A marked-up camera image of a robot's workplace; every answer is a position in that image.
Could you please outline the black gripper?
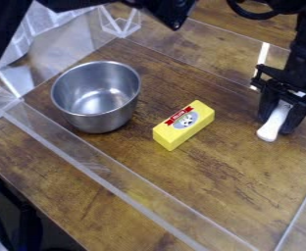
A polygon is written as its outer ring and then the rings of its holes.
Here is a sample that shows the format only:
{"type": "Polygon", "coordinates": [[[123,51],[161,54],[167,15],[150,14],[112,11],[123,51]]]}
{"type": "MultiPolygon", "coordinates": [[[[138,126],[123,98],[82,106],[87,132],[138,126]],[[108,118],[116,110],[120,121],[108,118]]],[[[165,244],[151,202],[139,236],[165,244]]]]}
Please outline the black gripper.
{"type": "Polygon", "coordinates": [[[258,119],[265,123],[278,101],[292,105],[280,129],[281,134],[292,134],[306,117],[306,49],[290,50],[285,67],[260,64],[252,85],[261,90],[258,119]]]}

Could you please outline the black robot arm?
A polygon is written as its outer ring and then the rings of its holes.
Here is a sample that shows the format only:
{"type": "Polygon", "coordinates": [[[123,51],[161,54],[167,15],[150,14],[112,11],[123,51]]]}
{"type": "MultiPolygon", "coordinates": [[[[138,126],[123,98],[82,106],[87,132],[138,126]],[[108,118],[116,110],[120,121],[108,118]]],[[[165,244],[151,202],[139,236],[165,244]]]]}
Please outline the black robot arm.
{"type": "MultiPolygon", "coordinates": [[[[0,0],[0,60],[16,31],[27,16],[31,4],[39,2],[56,13],[75,11],[103,4],[122,3],[146,11],[170,29],[178,29],[186,22],[199,0],[0,0]]],[[[258,73],[268,75],[268,81],[253,79],[262,89],[258,118],[266,121],[280,100],[286,100],[292,108],[280,128],[290,134],[306,117],[306,0],[262,0],[272,8],[265,13],[246,11],[240,4],[245,0],[226,0],[233,12],[242,18],[268,20],[278,15],[297,17],[296,36],[290,43],[290,54],[285,67],[280,70],[266,65],[257,67],[258,73]]]]}

